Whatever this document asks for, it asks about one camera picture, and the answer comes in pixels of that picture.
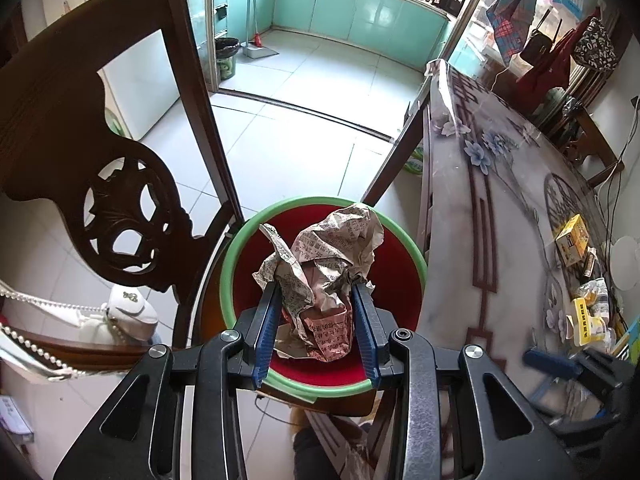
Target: crumpled paper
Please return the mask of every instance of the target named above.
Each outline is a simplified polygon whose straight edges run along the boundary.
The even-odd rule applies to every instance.
[[[351,283],[366,279],[383,227],[368,206],[355,203],[332,212],[298,234],[289,249],[271,225],[260,225],[274,253],[254,279],[264,290],[276,281],[282,290],[284,317],[275,349],[291,358],[330,362],[351,350],[353,314]]]

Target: red bucket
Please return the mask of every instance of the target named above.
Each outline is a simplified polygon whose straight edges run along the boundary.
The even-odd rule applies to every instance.
[[[262,291],[252,273],[273,253],[270,241],[258,230],[261,223],[273,225],[291,247],[300,231],[352,203],[341,198],[298,198],[275,204],[249,220],[236,235],[223,264],[220,304],[226,325],[232,327],[240,312],[260,301]],[[376,249],[368,276],[376,287],[372,298],[376,307],[393,313],[398,326],[415,330],[422,305],[426,264],[411,238],[392,220],[380,213],[377,215],[385,234],[384,242]],[[300,396],[337,397],[371,388],[355,338],[351,352],[331,363],[284,359],[274,352],[270,375],[278,374],[281,376],[279,382],[287,387],[286,392],[296,394],[296,390],[300,390]]]

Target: black bag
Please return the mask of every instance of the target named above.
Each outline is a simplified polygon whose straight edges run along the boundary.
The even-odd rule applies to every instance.
[[[535,28],[535,30],[531,33],[531,37],[527,44],[524,46],[523,51],[520,53],[520,59],[526,63],[529,63],[531,66],[536,66],[536,64],[542,59],[542,57],[550,52],[558,38],[558,32],[560,32],[560,26],[562,25],[562,20],[558,23],[558,30],[556,30],[556,35],[553,39],[546,36],[542,32],[540,32],[540,25],[542,25],[546,17],[551,12],[551,9],[547,9],[545,15],[540,20],[540,23]]]
[[[598,72],[610,72],[618,66],[618,56],[602,22],[594,17],[576,43],[574,61]]]

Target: green bin rim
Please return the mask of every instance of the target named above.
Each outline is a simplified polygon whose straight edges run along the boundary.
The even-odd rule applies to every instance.
[[[244,226],[238,231],[234,240],[229,245],[226,252],[225,261],[222,264],[220,273],[220,309],[222,317],[227,328],[233,328],[236,324],[236,313],[233,304],[233,278],[236,270],[236,263],[240,257],[242,249],[249,241],[249,238],[258,230],[260,224],[268,222],[271,218],[279,215],[283,211],[294,209],[305,205],[333,205],[337,207],[348,207],[352,205],[353,200],[347,200],[337,196],[305,196],[296,198],[287,198],[277,202],[259,213],[256,213],[249,219]],[[391,218],[371,208],[378,215],[380,223],[385,229],[389,229],[398,240],[404,245],[404,248],[411,255],[415,268],[420,277],[422,290],[427,280],[427,264],[422,257],[420,249],[416,246],[411,237]],[[348,384],[347,386],[314,386],[312,384],[300,383],[284,377],[283,375],[269,370],[264,383],[272,388],[284,391],[287,394],[299,397],[309,402],[314,402],[317,397],[348,397],[356,394],[368,392],[371,389],[371,381],[366,379],[359,383]]]

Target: red bag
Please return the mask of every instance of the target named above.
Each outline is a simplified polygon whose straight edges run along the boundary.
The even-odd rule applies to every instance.
[[[566,90],[569,87],[571,54],[596,12],[584,20],[578,28],[566,33],[551,52],[545,54],[535,67],[518,79],[511,100],[517,111],[523,115],[532,114],[545,100],[549,90],[552,88]]]

